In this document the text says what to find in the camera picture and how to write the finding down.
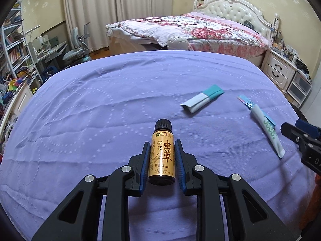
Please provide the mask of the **white green tube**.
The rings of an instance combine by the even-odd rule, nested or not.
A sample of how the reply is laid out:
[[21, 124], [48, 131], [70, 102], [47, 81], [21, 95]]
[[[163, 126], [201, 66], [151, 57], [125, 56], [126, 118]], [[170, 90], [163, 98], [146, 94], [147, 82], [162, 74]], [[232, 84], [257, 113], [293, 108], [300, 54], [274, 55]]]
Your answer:
[[264, 115], [263, 111], [261, 111], [260, 107], [256, 104], [252, 107], [251, 113], [258, 121], [261, 128], [264, 130], [278, 157], [282, 159], [286, 152], [281, 144], [281, 141], [278, 138], [275, 129], [273, 128], [267, 117]]

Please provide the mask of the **blue sachet packet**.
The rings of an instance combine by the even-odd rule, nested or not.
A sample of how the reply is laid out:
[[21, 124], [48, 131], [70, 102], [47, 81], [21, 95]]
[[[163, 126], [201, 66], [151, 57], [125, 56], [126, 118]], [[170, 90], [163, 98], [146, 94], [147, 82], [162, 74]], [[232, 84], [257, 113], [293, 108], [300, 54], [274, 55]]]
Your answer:
[[[250, 100], [248, 97], [246, 97], [245, 95], [239, 95], [237, 97], [237, 99], [239, 99], [243, 104], [245, 104], [250, 110], [252, 110], [252, 108], [255, 106], [255, 103], [252, 100]], [[262, 111], [262, 113], [267, 118], [267, 120], [270, 122], [270, 124], [273, 126], [273, 128], [275, 128], [275, 126], [276, 126], [275, 121], [264, 111]]]

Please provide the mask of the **amber medicine bottle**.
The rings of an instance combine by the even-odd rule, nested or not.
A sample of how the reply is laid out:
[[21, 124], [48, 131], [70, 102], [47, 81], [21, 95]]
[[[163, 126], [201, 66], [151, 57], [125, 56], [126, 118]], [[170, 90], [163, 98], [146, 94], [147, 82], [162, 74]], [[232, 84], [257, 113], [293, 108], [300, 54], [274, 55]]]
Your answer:
[[172, 124], [167, 119], [156, 122], [152, 134], [148, 180], [155, 186], [175, 182], [175, 150]]

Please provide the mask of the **teal white small box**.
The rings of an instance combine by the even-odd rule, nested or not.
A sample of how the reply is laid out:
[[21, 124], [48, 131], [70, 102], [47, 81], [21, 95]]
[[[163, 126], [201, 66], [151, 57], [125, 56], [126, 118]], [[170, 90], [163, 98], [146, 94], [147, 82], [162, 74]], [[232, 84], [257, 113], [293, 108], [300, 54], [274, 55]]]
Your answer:
[[223, 89], [221, 89], [217, 85], [213, 85], [210, 88], [192, 97], [191, 99], [181, 103], [181, 107], [188, 113], [194, 114], [208, 103], [214, 101], [223, 93]]

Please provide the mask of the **clear plastic drawer unit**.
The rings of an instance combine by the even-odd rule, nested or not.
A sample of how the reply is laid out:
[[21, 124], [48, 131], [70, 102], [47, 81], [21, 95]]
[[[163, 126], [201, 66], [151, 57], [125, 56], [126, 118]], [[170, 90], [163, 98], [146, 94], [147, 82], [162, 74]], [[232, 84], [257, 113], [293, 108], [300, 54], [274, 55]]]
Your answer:
[[303, 105], [312, 89], [312, 81], [309, 75], [305, 75], [300, 70], [296, 71], [288, 89], [286, 90], [285, 97], [292, 105], [298, 109]]

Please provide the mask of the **white nightstand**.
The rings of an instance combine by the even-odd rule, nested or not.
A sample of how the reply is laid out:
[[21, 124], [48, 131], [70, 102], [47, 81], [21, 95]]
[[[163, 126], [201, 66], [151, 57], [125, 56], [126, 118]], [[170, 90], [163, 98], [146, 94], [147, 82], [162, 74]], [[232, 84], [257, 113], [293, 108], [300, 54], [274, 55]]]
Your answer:
[[285, 94], [297, 67], [272, 49], [266, 51], [261, 70]]

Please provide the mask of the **purple bedspread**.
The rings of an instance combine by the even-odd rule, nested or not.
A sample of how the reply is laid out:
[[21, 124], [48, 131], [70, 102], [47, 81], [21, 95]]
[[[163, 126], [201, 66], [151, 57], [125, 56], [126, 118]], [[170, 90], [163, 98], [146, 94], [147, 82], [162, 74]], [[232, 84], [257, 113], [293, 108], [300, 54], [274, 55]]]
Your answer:
[[[194, 114], [181, 103], [217, 85], [224, 93]], [[86, 175], [126, 165], [168, 119], [187, 153], [219, 175], [241, 175], [295, 237], [314, 173], [285, 137], [280, 159], [239, 100], [245, 95], [281, 126], [297, 114], [245, 59], [197, 51], [153, 51], [92, 60], [51, 77], [10, 134], [1, 163], [1, 204], [26, 240]]]

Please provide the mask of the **white tufted headboard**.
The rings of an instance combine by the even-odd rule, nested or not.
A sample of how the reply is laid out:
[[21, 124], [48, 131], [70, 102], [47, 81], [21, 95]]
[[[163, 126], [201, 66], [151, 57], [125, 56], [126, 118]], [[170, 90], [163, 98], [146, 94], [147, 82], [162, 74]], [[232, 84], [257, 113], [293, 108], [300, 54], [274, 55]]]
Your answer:
[[193, 8], [211, 17], [244, 24], [250, 22], [256, 32], [266, 38], [275, 39], [278, 36], [280, 17], [275, 14], [272, 23], [267, 21], [263, 12], [246, 0], [194, 0]]

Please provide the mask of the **floral quilt bed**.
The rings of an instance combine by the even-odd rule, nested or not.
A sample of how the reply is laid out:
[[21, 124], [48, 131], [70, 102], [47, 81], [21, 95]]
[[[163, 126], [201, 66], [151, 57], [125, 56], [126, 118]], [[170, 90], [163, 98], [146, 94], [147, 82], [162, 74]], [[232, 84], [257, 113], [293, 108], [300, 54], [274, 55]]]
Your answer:
[[264, 35], [243, 24], [199, 12], [124, 20], [107, 25], [106, 31], [110, 42], [213, 52], [245, 59], [259, 56], [271, 46]]

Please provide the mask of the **study desk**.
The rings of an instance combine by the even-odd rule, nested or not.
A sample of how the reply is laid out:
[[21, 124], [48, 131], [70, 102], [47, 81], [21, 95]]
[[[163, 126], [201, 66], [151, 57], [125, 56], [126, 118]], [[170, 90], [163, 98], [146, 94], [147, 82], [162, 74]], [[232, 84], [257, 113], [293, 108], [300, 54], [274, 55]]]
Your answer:
[[41, 76], [45, 68], [51, 65], [60, 70], [57, 58], [60, 57], [67, 48], [67, 42], [63, 41], [59, 43], [53, 48], [50, 48], [47, 52], [44, 52], [41, 56], [37, 55], [32, 42], [27, 43], [27, 48], [32, 62], [35, 64], [36, 71], [38, 75]]

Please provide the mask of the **grey desk chair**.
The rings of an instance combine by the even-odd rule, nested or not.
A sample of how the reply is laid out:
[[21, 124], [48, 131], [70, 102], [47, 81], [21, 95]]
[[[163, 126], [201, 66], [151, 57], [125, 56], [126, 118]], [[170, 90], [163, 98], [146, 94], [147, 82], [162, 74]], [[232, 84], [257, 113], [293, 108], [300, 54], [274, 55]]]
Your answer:
[[71, 41], [74, 49], [67, 52], [63, 56], [63, 62], [65, 65], [71, 67], [80, 63], [84, 63], [91, 60], [89, 55], [90, 48], [88, 46], [88, 38], [90, 34], [88, 32], [88, 25], [90, 22], [86, 23], [83, 28], [83, 35], [79, 36], [78, 28], [74, 28], [71, 32]]

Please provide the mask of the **white bookshelf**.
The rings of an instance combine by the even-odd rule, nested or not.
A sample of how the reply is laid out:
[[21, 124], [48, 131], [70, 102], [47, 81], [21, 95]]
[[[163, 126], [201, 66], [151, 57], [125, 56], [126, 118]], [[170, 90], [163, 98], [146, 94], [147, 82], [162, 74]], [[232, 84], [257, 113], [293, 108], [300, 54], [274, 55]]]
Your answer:
[[8, 83], [22, 78], [31, 91], [35, 91], [43, 81], [28, 47], [21, 2], [18, 0], [14, 4], [1, 25], [1, 79]]

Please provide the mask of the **beige curtains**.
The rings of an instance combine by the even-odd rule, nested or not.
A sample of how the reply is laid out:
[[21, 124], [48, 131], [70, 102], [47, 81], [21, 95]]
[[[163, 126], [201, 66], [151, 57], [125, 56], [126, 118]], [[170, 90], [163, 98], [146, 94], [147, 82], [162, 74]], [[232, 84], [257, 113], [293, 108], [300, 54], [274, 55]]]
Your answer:
[[134, 18], [168, 16], [173, 0], [63, 0], [68, 31], [89, 25], [89, 48], [108, 46], [106, 25]]

